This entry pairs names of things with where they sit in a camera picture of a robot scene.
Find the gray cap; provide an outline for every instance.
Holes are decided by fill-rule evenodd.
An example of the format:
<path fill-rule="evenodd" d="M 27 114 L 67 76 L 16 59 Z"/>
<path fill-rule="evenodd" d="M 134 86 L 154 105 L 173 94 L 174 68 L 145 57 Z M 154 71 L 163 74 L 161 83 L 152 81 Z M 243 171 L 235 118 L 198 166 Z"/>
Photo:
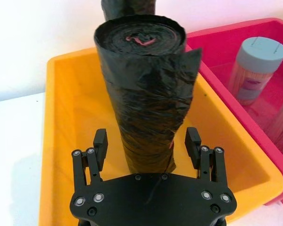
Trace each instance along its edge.
<path fill-rule="evenodd" d="M 248 38 L 242 43 L 236 60 L 248 71 L 273 73 L 283 61 L 283 45 L 269 38 Z"/>

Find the black plastic bag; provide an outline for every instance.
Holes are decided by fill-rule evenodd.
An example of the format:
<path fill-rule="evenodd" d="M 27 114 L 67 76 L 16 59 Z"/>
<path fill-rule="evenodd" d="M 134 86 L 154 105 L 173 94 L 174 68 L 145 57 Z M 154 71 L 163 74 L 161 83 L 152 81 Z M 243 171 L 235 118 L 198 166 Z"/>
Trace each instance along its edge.
<path fill-rule="evenodd" d="M 173 171 L 173 138 L 190 108 L 201 51 L 184 53 L 184 29 L 154 15 L 109 20 L 95 43 L 130 171 Z"/>
<path fill-rule="evenodd" d="M 112 20 L 123 16 L 155 14 L 156 0 L 102 0 L 105 19 Z"/>

